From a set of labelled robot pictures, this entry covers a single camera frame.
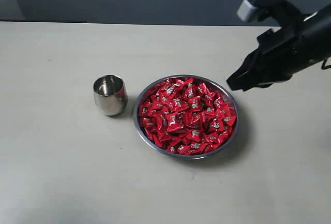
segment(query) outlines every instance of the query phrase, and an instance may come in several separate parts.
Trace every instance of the stainless steel bowl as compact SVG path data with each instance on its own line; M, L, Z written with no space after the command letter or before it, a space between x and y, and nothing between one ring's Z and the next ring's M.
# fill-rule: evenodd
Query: stainless steel bowl
M187 80L188 78L194 78L194 83L201 84L205 83L208 88L210 88L213 92L219 92L222 95L222 98L224 99L224 102L226 102L230 106L230 110L232 114L237 115L236 123L234 125L234 132L232 133L231 137L219 148L217 148L214 151L211 151L209 153L204 153L204 154L198 154L198 155L181 155L181 154L174 154L170 153L157 145L155 145L151 140L147 138L145 135L143 129L139 125L139 117L138 117L138 112L139 112L139 106L141 103L143 103L151 94L154 94L159 86L160 83L164 82L168 78L175 78L175 79L181 79L181 80ZM239 132L239 122L240 122L240 114L239 114L239 108L234 100L234 98L231 96L231 94L225 90L221 85L207 79L207 78L202 78L198 76L192 76L192 75L174 75L174 76L169 76L165 78L161 78L154 83L151 83L149 86L147 86L142 93L138 96L136 103L134 105L134 110L133 110L133 121L134 125L141 136L141 138L153 149L157 150L160 153L176 157L176 158L183 158L183 159L199 159L199 158L205 158L208 156L211 156L213 154L216 154L220 152L221 150L225 149L236 137L236 135Z

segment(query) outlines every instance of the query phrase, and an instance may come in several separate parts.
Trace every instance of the stainless steel cup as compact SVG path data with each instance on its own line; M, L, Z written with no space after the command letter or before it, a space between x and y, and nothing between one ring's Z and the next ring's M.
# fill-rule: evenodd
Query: stainless steel cup
M124 111L128 96L122 78L106 75L97 79L93 85L94 101L105 115L117 115Z

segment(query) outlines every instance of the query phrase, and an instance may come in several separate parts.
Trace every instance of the white table surface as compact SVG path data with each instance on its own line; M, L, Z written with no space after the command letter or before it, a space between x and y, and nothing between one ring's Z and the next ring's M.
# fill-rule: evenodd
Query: white table surface
M238 138L182 161L140 139L139 92L172 74L221 85L267 27L0 23L0 223L330 223L331 71L232 92ZM126 112L92 84L125 80Z

